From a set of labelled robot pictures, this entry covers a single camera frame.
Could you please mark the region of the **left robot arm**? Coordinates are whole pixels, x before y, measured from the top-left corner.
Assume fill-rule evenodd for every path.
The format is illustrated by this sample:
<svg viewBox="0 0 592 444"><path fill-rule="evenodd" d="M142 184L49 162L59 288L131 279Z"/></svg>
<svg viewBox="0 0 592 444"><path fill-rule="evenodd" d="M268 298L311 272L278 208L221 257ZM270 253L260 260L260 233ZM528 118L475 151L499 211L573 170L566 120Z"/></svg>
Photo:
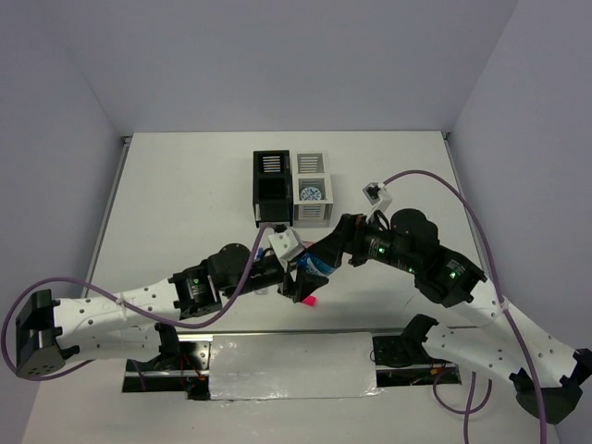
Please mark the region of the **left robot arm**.
<svg viewBox="0 0 592 444"><path fill-rule="evenodd" d="M55 298L51 278L26 288L7 321L15 323L15 353L1 353L18 377L46 381L68 375L92 361L152 361L175 366L181 356L178 331L201 329L220 319L243 295L276 286L282 296L301 303L328 283L337 263L314 246L263 251L231 243L198 265L154 284L117 294L73 277L57 282L89 290L86 298Z"/></svg>

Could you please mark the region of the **blue slime jar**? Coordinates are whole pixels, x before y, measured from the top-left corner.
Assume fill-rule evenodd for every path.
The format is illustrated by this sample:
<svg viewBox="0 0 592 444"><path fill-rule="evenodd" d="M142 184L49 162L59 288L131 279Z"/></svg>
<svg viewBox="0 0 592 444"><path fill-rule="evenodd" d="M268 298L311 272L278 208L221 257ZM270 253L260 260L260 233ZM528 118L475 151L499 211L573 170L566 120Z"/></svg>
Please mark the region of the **blue slime jar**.
<svg viewBox="0 0 592 444"><path fill-rule="evenodd" d="M300 190L300 200L307 201L321 201L323 199L322 191L315 186L306 186Z"/></svg>
<svg viewBox="0 0 592 444"><path fill-rule="evenodd" d="M326 264L324 261L310 253L305 253L298 260L298 268L304 270L309 275L319 276L328 278L334 271L335 268L331 265Z"/></svg>

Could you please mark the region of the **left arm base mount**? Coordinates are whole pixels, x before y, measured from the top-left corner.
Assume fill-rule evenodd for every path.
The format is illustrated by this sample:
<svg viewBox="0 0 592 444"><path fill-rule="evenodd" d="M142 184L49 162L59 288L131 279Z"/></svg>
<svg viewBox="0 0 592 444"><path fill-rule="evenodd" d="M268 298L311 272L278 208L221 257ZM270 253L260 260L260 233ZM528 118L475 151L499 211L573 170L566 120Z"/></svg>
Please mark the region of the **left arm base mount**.
<svg viewBox="0 0 592 444"><path fill-rule="evenodd" d="M123 393L183 393L187 400L209 401L213 338L179 334L158 323L158 354L147 362L127 360Z"/></svg>

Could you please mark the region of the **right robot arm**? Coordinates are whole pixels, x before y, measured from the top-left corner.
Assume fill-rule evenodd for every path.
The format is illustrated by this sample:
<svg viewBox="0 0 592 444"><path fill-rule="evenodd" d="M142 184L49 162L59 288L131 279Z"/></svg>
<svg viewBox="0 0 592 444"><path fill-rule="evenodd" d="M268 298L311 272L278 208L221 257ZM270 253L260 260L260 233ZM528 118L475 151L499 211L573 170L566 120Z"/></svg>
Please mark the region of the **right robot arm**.
<svg viewBox="0 0 592 444"><path fill-rule="evenodd" d="M388 229L363 215L346 214L307 249L298 268L324 286L344 254L352 266L377 261L411 274L423 296L475 328L456 334L443 322L417 314L401 333L409 360L434 358L483 371L511 384L519 405L533 416L543 410L551 425L574 411L591 375L591 351L554 339L507 297L498 296L479 266L440 244L437 226L422 212L402 209L392 215Z"/></svg>

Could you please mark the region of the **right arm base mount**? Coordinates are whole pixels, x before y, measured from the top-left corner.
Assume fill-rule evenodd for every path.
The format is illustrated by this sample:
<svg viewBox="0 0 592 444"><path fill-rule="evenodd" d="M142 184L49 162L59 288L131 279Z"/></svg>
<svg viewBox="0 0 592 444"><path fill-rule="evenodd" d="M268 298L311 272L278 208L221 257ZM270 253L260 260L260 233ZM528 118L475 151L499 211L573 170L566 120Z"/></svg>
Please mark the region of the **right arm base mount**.
<svg viewBox="0 0 592 444"><path fill-rule="evenodd" d="M429 356L402 332L372 334L368 357L375 365L376 384L380 389L430 386L437 377L439 384L461 383L457 364Z"/></svg>

